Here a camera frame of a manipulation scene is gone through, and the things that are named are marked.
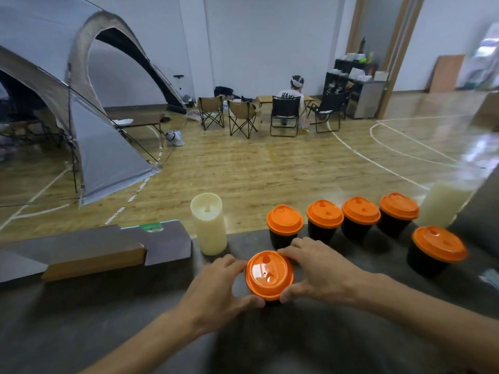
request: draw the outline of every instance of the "orange lid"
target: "orange lid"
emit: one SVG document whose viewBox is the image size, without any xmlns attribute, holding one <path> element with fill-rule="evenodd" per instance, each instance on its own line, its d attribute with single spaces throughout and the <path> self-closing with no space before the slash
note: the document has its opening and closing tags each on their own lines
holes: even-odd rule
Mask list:
<svg viewBox="0 0 499 374">
<path fill-rule="evenodd" d="M 348 219 L 358 224 L 376 224 L 381 217 L 378 206 L 362 197 L 349 199 L 343 204 L 342 210 Z"/>
<path fill-rule="evenodd" d="M 338 228 L 343 223 L 343 212 L 335 204 L 320 199 L 308 207 L 307 218 L 322 228 Z"/>
<path fill-rule="evenodd" d="M 445 228 L 419 227 L 412 233 L 412 240 L 421 251 L 439 261 L 457 262 L 469 255 L 463 242 Z"/>
<path fill-rule="evenodd" d="M 248 288 L 266 301 L 277 301 L 293 280 L 290 261 L 276 251 L 259 252 L 246 265 Z"/>
<path fill-rule="evenodd" d="M 418 204 L 400 193 L 390 193 L 381 198 L 379 207 L 388 215 L 403 220 L 413 220 L 419 215 Z"/>
<path fill-rule="evenodd" d="M 303 218 L 285 204 L 280 204 L 267 215 L 267 226 L 281 236 L 291 236 L 303 227 Z"/>
</svg>

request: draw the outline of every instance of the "hair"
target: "hair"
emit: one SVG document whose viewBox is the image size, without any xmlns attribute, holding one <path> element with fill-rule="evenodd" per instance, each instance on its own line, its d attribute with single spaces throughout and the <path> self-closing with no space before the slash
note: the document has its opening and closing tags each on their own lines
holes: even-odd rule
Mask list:
<svg viewBox="0 0 499 374">
<path fill-rule="evenodd" d="M 301 75 L 294 75 L 293 77 L 291 77 L 291 81 L 290 81 L 290 84 L 291 84 L 291 89 L 294 89 L 294 90 L 298 90 L 298 89 L 301 89 L 301 87 L 296 87 L 294 84 L 293 84 L 293 80 L 294 81 L 298 81 L 300 84 L 302 84 L 303 86 L 303 83 L 305 82 L 305 80 L 303 79 L 303 77 Z"/>
</svg>

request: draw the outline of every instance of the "beige camping chair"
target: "beige camping chair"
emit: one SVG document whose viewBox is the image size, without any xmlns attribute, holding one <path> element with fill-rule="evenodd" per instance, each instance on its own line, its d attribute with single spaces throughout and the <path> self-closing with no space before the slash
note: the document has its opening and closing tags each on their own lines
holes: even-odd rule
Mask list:
<svg viewBox="0 0 499 374">
<path fill-rule="evenodd" d="M 221 99 L 221 96 L 218 97 L 199 97 L 198 98 L 198 108 L 199 114 L 201 114 L 201 124 L 203 125 L 204 130 L 206 131 L 209 126 L 213 122 L 222 128 L 224 125 L 224 102 Z"/>
<path fill-rule="evenodd" d="M 245 137 L 249 139 L 251 131 L 255 130 L 256 132 L 258 132 L 257 128 L 254 126 L 254 123 L 257 116 L 260 115 L 261 107 L 257 109 L 257 107 L 251 102 L 227 101 L 227 104 L 229 109 L 228 129 L 231 133 L 231 136 L 234 135 L 234 133 L 236 133 L 238 130 L 241 130 Z M 238 119 L 244 119 L 244 122 L 239 125 Z M 248 129 L 247 134 L 242 129 L 245 125 L 247 125 Z"/>
</svg>

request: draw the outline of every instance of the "gray tent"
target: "gray tent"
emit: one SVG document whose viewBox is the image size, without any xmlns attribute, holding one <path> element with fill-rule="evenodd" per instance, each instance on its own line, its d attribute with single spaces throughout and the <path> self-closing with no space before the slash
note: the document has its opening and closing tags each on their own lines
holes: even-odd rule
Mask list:
<svg viewBox="0 0 499 374">
<path fill-rule="evenodd" d="M 0 0 L 0 70 L 34 90 L 69 131 L 84 181 L 82 205 L 160 170 L 121 137 L 99 103 L 88 76 L 94 39 L 131 56 L 159 86 L 169 110 L 186 112 L 117 15 L 83 0 Z"/>
</svg>

